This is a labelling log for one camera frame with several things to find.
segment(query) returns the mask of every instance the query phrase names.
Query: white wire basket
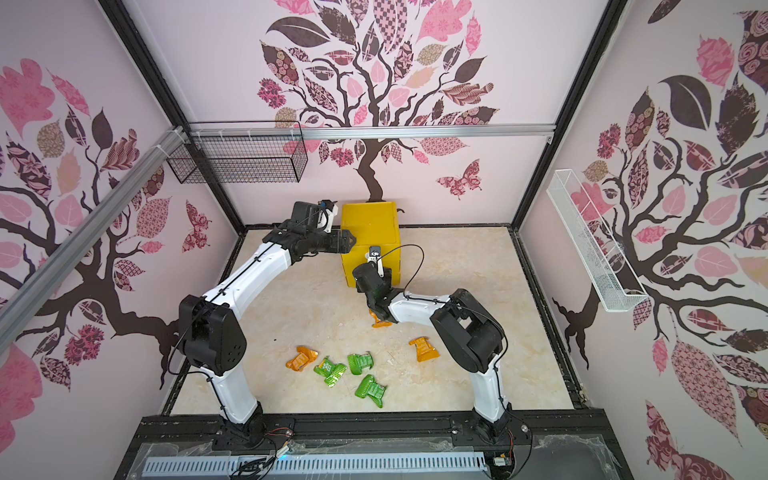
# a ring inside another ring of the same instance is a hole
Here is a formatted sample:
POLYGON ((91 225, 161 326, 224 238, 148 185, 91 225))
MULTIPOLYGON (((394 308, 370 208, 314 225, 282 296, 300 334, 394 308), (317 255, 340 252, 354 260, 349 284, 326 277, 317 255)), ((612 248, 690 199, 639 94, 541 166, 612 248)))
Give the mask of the white wire basket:
POLYGON ((632 266, 627 261, 624 251, 613 236, 611 227, 594 205, 589 194, 581 186, 576 173, 571 169, 555 170, 547 188, 547 195, 563 220, 568 235, 576 246, 581 262, 592 280, 603 308, 606 312, 628 312, 638 303, 648 298, 643 284, 637 278, 632 266), (574 203, 571 195, 581 192, 588 202, 581 209, 574 203), (592 230, 584 218, 601 223, 601 232, 608 238, 603 246, 598 244, 592 230), (632 272, 634 283, 622 285, 616 277, 611 264, 626 265, 632 272))

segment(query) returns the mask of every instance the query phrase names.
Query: wall-mounted basket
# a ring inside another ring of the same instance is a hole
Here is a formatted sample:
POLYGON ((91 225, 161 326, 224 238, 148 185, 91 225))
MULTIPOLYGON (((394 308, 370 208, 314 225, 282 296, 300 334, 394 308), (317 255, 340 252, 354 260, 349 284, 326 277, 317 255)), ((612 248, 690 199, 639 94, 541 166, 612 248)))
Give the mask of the wall-mounted basket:
POLYGON ((301 180, 307 156, 301 127, 293 125, 288 122, 285 128, 254 128, 258 134, 242 134, 242 129, 236 130, 237 134, 228 134, 227 129, 213 134, 210 130, 204 134, 193 132, 189 142, 170 154, 168 164, 180 183, 205 183, 194 160, 196 148, 205 154, 220 183, 295 183, 301 180))
POLYGON ((568 235, 576 246, 581 261, 587 269, 587 273, 592 280, 594 289, 597 291, 600 301, 606 312, 627 312, 632 310, 638 303, 648 298, 648 294, 643 284, 637 278, 637 274, 624 256, 620 244, 613 237, 611 227, 605 222, 598 209, 589 197, 589 194, 582 188, 576 173, 573 170, 556 170, 552 181, 547 188, 547 195, 552 200, 554 208, 560 214, 568 235), (581 192, 588 199, 588 202, 581 209, 574 203, 571 195, 581 192), (594 218, 602 223, 601 231, 609 238, 608 245, 612 242, 609 250, 598 245, 595 236, 592 234, 589 225, 584 218, 594 218), (622 262, 626 265, 634 277, 632 285, 622 285, 611 268, 611 262, 622 262))

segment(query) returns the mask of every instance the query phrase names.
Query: butterfly decal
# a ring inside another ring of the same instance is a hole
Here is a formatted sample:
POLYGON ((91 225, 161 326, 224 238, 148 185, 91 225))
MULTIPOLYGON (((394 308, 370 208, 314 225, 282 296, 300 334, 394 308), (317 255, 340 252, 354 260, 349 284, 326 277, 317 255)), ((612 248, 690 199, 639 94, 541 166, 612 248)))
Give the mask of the butterfly decal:
POLYGON ((181 246, 182 252, 188 252, 193 248, 203 248, 208 246, 208 237, 203 230, 208 230, 208 224, 211 220, 203 214, 197 212, 197 208, 187 200, 187 216, 190 218, 194 231, 184 239, 184 245, 181 246))
POLYGON ((480 188, 480 159, 477 159, 469 164, 464 170, 464 174, 461 178, 456 177, 440 177, 437 179, 437 183, 441 184, 445 188, 451 190, 451 195, 455 195, 459 200, 462 199, 462 195, 467 193, 466 188, 474 190, 480 188))

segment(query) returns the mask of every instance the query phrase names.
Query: marble floor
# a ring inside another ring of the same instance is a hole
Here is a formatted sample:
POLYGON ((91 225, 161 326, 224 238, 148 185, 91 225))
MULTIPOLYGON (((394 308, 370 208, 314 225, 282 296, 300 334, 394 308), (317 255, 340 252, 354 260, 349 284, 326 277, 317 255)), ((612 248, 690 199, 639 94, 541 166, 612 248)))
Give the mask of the marble floor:
MULTIPOLYGON (((256 251, 266 231, 249 233, 235 269, 256 251)), ((402 243, 416 243, 426 259, 409 290, 425 295, 465 288, 500 322, 509 339, 502 360, 505 394, 515 409, 570 409, 560 370, 504 227, 403 228, 402 243)), ((421 260, 419 249, 402 249, 403 284, 421 260)), ((312 371, 328 355, 347 364, 350 353, 373 355, 370 372, 387 390, 384 411, 469 410, 468 373, 451 358, 431 327, 414 323, 371 328, 365 297, 346 286, 341 259, 328 253, 307 258, 281 273, 251 304, 240 325, 248 348, 244 368, 264 412, 375 412, 354 393, 363 376, 347 370, 334 388, 312 371), (440 357, 416 361, 408 342, 427 336, 440 357), (296 346, 319 352, 302 372, 285 367, 296 346)), ((173 414, 219 411, 202 375, 188 376, 173 414)))

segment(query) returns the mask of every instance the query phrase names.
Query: yellow container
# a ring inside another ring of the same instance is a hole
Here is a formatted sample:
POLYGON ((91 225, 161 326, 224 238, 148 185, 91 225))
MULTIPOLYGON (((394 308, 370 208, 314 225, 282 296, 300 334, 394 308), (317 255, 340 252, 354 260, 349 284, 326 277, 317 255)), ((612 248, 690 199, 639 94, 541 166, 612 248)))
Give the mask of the yellow container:
MULTIPOLYGON (((352 270, 366 262, 370 247, 381 247, 382 255, 400 246, 400 226, 395 202, 347 204, 341 210, 341 227, 357 239, 352 250, 341 256, 346 285, 354 288, 352 270)), ((387 255, 384 267, 392 269, 392 285, 400 284, 400 250, 387 255)))

